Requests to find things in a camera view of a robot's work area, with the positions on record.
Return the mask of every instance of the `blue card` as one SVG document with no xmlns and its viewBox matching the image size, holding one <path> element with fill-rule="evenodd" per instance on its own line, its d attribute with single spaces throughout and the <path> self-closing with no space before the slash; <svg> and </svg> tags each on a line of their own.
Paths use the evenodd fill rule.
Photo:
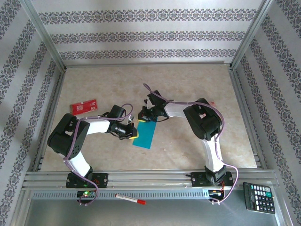
<svg viewBox="0 0 301 226">
<path fill-rule="evenodd" d="M 138 133 L 139 137 L 134 139 L 133 145 L 138 147 L 151 148 L 152 139 L 154 137 L 156 122 L 139 122 Z"/>
</svg>

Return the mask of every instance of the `calculator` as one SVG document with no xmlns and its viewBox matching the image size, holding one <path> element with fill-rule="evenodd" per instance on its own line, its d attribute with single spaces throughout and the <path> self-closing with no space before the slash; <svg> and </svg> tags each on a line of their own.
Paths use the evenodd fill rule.
<svg viewBox="0 0 301 226">
<path fill-rule="evenodd" d="M 270 187 L 244 182 L 244 194 L 247 210 L 275 214 L 274 200 Z"/>
</svg>

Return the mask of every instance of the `red marker cap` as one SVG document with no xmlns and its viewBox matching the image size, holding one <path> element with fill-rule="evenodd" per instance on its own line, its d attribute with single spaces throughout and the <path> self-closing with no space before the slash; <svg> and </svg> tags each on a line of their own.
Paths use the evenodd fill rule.
<svg viewBox="0 0 301 226">
<path fill-rule="evenodd" d="M 137 203 L 141 204 L 141 205 L 146 205 L 146 201 L 138 199 Z"/>
</svg>

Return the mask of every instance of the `red box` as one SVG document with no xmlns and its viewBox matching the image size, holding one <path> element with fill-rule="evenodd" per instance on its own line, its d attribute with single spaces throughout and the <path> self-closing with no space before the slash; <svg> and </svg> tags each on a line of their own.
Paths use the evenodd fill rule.
<svg viewBox="0 0 301 226">
<path fill-rule="evenodd" d="M 95 110 L 97 110 L 96 99 L 70 105 L 70 113 L 73 115 L 92 112 Z"/>
</svg>

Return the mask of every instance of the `patterned wallpaper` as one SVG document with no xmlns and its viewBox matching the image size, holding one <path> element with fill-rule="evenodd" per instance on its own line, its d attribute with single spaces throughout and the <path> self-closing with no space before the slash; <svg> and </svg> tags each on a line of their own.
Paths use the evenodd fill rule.
<svg viewBox="0 0 301 226">
<path fill-rule="evenodd" d="M 0 226 L 9 225 L 61 76 L 18 0 L 0 0 Z"/>
<path fill-rule="evenodd" d="M 66 65 L 230 63 L 261 0 L 33 0 Z"/>
<path fill-rule="evenodd" d="M 277 0 L 237 67 L 265 161 L 301 225 L 301 4 Z"/>
</svg>

